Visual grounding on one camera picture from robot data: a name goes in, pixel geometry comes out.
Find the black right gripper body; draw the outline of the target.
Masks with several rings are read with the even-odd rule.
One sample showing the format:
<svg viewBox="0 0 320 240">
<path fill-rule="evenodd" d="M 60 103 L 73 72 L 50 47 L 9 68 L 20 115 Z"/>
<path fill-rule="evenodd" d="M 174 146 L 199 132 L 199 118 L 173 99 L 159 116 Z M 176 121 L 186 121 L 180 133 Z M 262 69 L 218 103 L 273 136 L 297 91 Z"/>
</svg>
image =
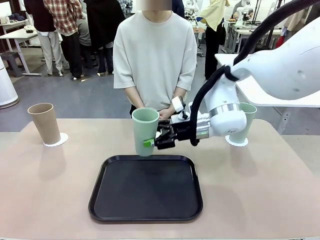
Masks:
<svg viewBox="0 0 320 240">
<path fill-rule="evenodd" d="M 172 124 L 173 131 L 176 135 L 176 139 L 178 141 L 186 141 L 189 140 L 190 144 L 194 147 L 198 145 L 198 140 L 196 137 L 196 127 L 195 123 L 190 121 L 184 121 L 179 123 Z"/>
</svg>

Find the person's left hand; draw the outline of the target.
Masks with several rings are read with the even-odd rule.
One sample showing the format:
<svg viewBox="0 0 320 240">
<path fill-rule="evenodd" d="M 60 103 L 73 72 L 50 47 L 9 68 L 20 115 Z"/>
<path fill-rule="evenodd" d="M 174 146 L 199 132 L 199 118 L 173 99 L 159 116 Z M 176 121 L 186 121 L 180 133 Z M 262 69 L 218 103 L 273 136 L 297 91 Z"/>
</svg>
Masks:
<svg viewBox="0 0 320 240">
<path fill-rule="evenodd" d="M 173 106 L 170 106 L 160 110 L 158 113 L 160 119 L 169 119 L 175 113 L 175 109 Z"/>
</svg>

